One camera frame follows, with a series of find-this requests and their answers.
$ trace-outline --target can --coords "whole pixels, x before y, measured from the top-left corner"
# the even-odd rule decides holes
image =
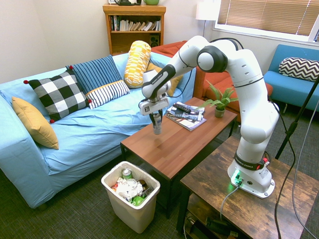
[[[160,118],[160,114],[155,113],[155,114],[153,114],[153,116],[154,116],[154,122],[155,122],[155,124],[153,125],[154,134],[161,134],[161,118]]]
[[[122,178],[124,178],[124,179],[130,179],[130,178],[132,178],[132,172],[131,172],[131,170],[130,170],[130,169],[124,169],[124,170],[122,171]]]

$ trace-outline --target carpet floor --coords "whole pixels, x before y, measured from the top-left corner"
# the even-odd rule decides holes
[[[289,106],[284,117],[286,126],[294,121],[299,108]],[[299,125],[291,137],[291,142],[298,159],[306,135],[312,112],[305,111]],[[229,134],[227,128],[219,139],[225,140]],[[311,124],[303,149],[299,170],[319,180],[319,119],[315,116]],[[239,130],[233,135],[240,137]],[[270,139],[267,151],[274,157],[285,138],[281,120],[278,121]],[[2,239],[182,239],[175,227],[178,215],[178,199],[173,203],[170,219],[166,219],[165,210],[157,204],[155,216],[142,234],[137,234],[123,223],[114,213],[101,178],[121,157],[103,166],[82,180],[58,193],[47,204],[44,211],[31,209],[0,171],[0,238]],[[280,161],[291,165],[292,151],[287,144]],[[310,213],[306,226],[319,237],[319,200],[318,196]],[[303,232],[303,239],[312,238]]]

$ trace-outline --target table surface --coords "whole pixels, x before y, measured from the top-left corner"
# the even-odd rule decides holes
[[[220,212],[222,201],[235,189],[231,185],[227,168],[233,161],[239,140],[229,137],[213,153],[199,163],[181,183],[196,196]],[[276,186],[266,199],[260,199],[243,190],[230,195],[223,207],[223,216],[248,237],[254,239],[277,239],[274,220],[275,204],[280,188],[290,166],[272,159],[268,166]],[[292,203],[292,186],[295,170],[292,169],[280,198],[278,223],[283,239],[300,238],[303,227],[299,223]],[[319,190],[319,182],[308,175],[298,172],[295,187],[295,203],[301,221],[305,224]]]
[[[186,102],[192,106],[202,103],[204,101],[198,98]],[[207,121],[193,131],[163,116],[161,134],[154,134],[153,125],[149,124],[121,143],[168,179],[172,179],[237,117],[226,110],[223,118],[216,118],[214,112],[215,107],[207,106],[204,114]]]

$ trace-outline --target green plant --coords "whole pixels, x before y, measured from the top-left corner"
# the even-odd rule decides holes
[[[237,101],[238,98],[230,98],[230,96],[234,93],[234,90],[231,88],[227,88],[224,93],[221,93],[219,89],[213,86],[212,83],[209,83],[210,89],[214,92],[216,96],[216,100],[209,99],[205,103],[203,103],[200,107],[205,107],[207,105],[216,106],[216,109],[219,111],[225,110],[226,106],[233,101]]]

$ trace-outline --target potted plant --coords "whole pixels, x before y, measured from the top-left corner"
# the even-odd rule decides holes
[[[226,106],[233,101],[237,101],[238,98],[230,98],[230,96],[234,93],[234,90],[232,90],[232,87],[227,88],[224,93],[221,93],[219,89],[213,86],[212,83],[207,81],[209,83],[209,87],[213,91],[213,93],[216,96],[216,100],[209,99],[205,103],[203,103],[200,107],[205,107],[207,105],[216,106],[215,109],[215,116],[217,118],[222,118],[224,116],[225,108]]]

